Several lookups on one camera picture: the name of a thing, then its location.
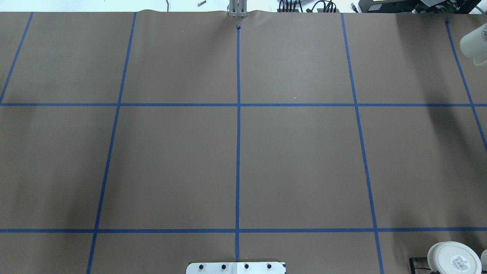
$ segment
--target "barcode label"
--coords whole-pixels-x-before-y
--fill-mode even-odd
[[[466,258],[457,255],[451,258],[451,266],[457,271],[466,272],[468,271],[470,264],[468,263]]]

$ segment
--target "label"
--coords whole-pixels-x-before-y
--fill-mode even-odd
[[[470,268],[470,262],[465,257],[457,255],[451,258],[451,266],[458,272],[467,272]]]
[[[375,5],[371,5],[369,7],[369,10],[368,11],[374,11],[374,10],[380,10],[380,7],[382,6],[382,4],[375,4]]]

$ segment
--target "white lid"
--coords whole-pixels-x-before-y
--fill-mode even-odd
[[[487,270],[487,249],[480,255],[480,261],[482,262],[482,270]]]
[[[441,242],[428,251],[431,270],[441,274],[480,274],[482,265],[479,256],[468,246],[459,242]]]

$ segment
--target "metal bracket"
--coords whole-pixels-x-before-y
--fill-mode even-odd
[[[230,17],[247,17],[247,0],[230,0],[228,7]]]
[[[186,274],[286,274],[283,262],[190,263]]]

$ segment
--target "white cup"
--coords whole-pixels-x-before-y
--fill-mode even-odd
[[[482,270],[487,270],[487,249],[480,255],[480,262],[482,263]]]
[[[473,59],[476,66],[487,66],[487,60],[480,62],[480,58],[487,56],[487,24],[463,36],[460,40],[460,50],[465,56]]]

